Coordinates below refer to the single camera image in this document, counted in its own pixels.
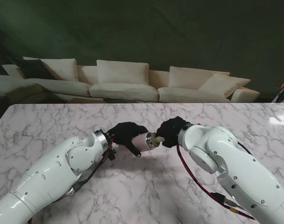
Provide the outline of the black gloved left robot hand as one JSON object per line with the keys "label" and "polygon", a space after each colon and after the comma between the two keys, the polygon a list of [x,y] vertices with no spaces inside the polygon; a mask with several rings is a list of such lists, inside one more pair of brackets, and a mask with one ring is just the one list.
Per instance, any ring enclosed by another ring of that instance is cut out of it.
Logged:
{"label": "black gloved left robot hand", "polygon": [[126,147],[136,157],[140,158],[141,152],[134,146],[132,139],[147,132],[148,130],[144,126],[137,125],[134,122],[122,122],[111,128],[107,134],[114,143]]}

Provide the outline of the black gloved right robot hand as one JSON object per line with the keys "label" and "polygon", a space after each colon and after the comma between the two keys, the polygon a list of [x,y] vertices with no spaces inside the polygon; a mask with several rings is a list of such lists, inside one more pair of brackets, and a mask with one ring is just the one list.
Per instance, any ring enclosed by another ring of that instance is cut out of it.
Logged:
{"label": "black gloved right robot hand", "polygon": [[187,124],[189,124],[189,122],[179,116],[164,121],[156,131],[157,136],[165,139],[162,145],[167,148],[176,146],[178,144],[179,132]]}

